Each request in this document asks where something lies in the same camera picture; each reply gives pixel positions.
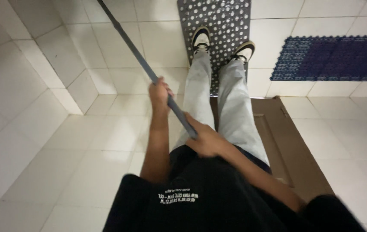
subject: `black t-shirt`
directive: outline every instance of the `black t-shirt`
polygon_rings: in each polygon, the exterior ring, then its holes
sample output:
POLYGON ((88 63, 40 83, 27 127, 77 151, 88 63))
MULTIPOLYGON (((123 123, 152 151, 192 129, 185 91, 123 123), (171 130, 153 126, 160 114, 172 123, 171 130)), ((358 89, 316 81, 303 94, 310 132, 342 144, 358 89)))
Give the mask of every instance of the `black t-shirt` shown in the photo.
POLYGON ((186 145, 172 153, 167 184, 123 177, 103 231, 364 231, 334 196, 295 213, 221 158, 198 158, 186 145))

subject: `bath mat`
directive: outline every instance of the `bath mat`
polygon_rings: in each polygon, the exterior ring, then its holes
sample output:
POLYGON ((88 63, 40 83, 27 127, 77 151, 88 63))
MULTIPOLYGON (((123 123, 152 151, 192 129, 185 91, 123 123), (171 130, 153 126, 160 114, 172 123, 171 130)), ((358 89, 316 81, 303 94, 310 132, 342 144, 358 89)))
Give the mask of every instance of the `bath mat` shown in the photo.
POLYGON ((367 36, 289 37, 272 81, 367 81, 367 36))
POLYGON ((218 71, 228 63, 233 51, 249 40, 250 0, 178 0, 183 37, 189 63, 192 63, 191 40, 199 26, 211 33, 211 96, 218 94, 218 71))

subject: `black and white sneaker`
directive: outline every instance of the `black and white sneaker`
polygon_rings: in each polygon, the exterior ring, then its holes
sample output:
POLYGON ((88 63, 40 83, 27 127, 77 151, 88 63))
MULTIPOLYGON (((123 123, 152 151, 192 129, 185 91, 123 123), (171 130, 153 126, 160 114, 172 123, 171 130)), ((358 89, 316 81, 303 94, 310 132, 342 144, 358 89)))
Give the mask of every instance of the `black and white sneaker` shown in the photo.
POLYGON ((208 52, 210 46, 209 30, 205 26, 200 26, 196 29, 192 37, 192 48, 194 54, 198 52, 208 52))
POLYGON ((251 59, 254 51, 255 44, 252 41, 245 42, 235 49, 234 55, 232 55, 232 60, 240 60, 246 64, 251 59))

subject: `mop handle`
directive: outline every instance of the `mop handle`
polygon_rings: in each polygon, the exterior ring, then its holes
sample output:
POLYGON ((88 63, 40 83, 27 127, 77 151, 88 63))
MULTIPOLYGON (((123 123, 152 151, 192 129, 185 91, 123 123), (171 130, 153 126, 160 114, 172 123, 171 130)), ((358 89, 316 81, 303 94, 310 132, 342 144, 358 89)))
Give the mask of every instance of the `mop handle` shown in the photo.
MULTIPOLYGON (((110 21, 112 22, 114 28, 119 32, 120 36, 123 38, 125 43, 128 45, 129 49, 132 51, 133 55, 136 57, 136 59, 139 61, 142 68, 146 71, 147 75, 150 77, 152 82, 154 84, 157 83, 158 77, 153 72, 153 70, 150 68, 150 66, 147 64, 146 60, 143 58, 143 56, 140 54, 138 49, 135 47, 133 42, 129 39, 129 36, 126 34, 126 32, 123 30, 122 26, 120 26, 120 23, 114 18, 113 14, 109 11, 107 6, 104 4, 103 0, 98 0, 100 6, 103 8, 104 12, 109 17, 110 21)), ((186 129, 189 136, 196 140, 198 137, 198 133, 196 130, 191 126, 191 124, 188 123, 186 120, 185 115, 179 108, 179 106, 176 104, 176 102, 173 100, 171 95, 168 95, 168 106, 172 109, 172 111, 175 113, 176 117, 179 119, 183 127, 186 129)))

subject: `person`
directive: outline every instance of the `person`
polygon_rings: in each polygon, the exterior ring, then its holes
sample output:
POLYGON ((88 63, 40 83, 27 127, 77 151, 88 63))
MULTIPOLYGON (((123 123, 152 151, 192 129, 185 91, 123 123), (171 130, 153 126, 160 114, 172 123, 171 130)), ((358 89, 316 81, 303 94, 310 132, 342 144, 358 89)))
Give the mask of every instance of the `person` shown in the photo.
POLYGON ((123 177, 103 231, 364 231, 338 198, 322 195, 305 203, 271 176, 245 78, 244 65, 255 50, 251 41, 219 72, 215 130, 209 40, 206 27, 193 35, 183 101, 198 138, 183 130, 169 153, 171 91, 160 78, 149 88, 153 113, 140 177, 123 177))

